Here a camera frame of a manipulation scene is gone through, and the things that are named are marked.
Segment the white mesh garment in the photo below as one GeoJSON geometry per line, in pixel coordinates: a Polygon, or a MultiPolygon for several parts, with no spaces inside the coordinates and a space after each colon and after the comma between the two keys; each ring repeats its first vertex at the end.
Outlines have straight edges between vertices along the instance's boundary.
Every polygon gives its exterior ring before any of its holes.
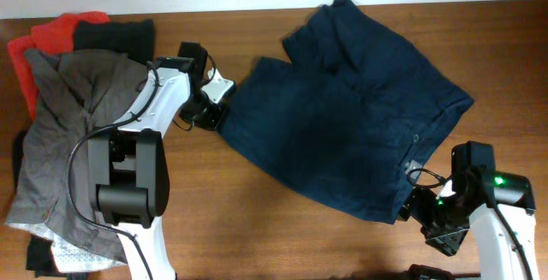
{"type": "Polygon", "coordinates": [[[8,223],[8,226],[13,229],[25,230],[37,237],[51,241],[54,263],[61,272],[103,271],[125,265],[121,261],[107,259],[73,246],[43,223],[8,223]]]}

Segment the black garment bottom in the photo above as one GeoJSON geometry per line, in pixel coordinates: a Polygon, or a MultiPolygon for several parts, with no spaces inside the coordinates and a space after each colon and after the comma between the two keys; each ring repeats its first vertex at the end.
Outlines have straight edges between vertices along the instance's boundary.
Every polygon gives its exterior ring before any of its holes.
{"type": "Polygon", "coordinates": [[[31,235],[27,246],[26,269],[35,277],[62,277],[67,280],[88,280],[87,272],[62,273],[57,269],[51,251],[52,241],[31,235]]]}

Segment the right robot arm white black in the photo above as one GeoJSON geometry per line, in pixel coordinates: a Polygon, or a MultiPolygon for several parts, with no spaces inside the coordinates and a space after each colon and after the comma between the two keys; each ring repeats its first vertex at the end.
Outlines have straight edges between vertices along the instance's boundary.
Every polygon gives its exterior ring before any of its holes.
{"type": "Polygon", "coordinates": [[[420,185],[425,172],[412,161],[405,174],[413,189],[399,211],[413,218],[426,245],[450,257],[472,233],[478,248],[480,279],[536,279],[536,205],[531,182],[497,170],[491,145],[468,141],[451,151],[451,172],[420,185]]]}

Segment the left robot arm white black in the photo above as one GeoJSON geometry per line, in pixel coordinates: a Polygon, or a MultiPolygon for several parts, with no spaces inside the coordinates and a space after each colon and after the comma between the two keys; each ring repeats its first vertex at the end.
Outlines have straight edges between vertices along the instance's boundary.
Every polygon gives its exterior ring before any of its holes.
{"type": "Polygon", "coordinates": [[[188,130],[214,131],[222,123],[228,112],[223,100],[235,83],[218,68],[206,69],[213,63],[203,46],[191,42],[181,43],[175,57],[149,62],[146,84],[130,108],[79,139],[68,156],[66,180],[77,152],[87,147],[89,204],[104,221],[80,220],[117,234],[134,279],[177,277],[163,232],[170,196],[163,138],[177,117],[188,130]]]}

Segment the navy blue shorts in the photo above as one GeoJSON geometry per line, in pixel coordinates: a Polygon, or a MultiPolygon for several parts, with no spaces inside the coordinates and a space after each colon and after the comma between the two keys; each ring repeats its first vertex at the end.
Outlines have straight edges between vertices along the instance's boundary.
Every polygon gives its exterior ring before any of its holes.
{"type": "Polygon", "coordinates": [[[321,7],[263,57],[229,101],[220,136],[299,194],[394,223],[425,164],[473,99],[351,0],[321,7]]]}

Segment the black garment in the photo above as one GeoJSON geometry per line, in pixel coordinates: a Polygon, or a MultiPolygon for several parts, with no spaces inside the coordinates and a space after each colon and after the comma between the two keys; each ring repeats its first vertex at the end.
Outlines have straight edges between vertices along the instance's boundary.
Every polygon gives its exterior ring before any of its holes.
{"type": "Polygon", "coordinates": [[[141,64],[154,58],[155,28],[152,19],[131,22],[89,23],[76,26],[74,50],[99,49],[125,53],[141,64]]]}
{"type": "Polygon", "coordinates": [[[35,277],[62,277],[67,280],[88,280],[87,272],[62,273],[57,269],[51,251],[52,241],[31,235],[27,246],[26,269],[35,277]]]}

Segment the red garment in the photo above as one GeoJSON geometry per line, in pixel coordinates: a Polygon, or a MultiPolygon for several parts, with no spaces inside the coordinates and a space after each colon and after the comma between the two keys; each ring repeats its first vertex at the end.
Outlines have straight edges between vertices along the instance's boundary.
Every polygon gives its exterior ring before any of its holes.
{"type": "Polygon", "coordinates": [[[98,11],[67,13],[49,23],[32,27],[29,35],[8,42],[9,58],[26,100],[29,116],[33,120],[36,115],[39,89],[34,82],[32,68],[25,58],[25,52],[29,49],[39,49],[47,54],[71,52],[74,49],[74,32],[79,23],[97,24],[109,21],[110,18],[106,13],[98,11]]]}

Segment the black garment top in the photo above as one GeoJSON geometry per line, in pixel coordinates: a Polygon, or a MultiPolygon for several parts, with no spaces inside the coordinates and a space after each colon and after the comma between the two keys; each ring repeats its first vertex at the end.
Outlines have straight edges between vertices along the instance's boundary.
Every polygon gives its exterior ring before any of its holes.
{"type": "Polygon", "coordinates": [[[76,26],[74,50],[99,49],[125,53],[141,64],[154,58],[155,28],[152,19],[131,22],[89,23],[76,26]]]}

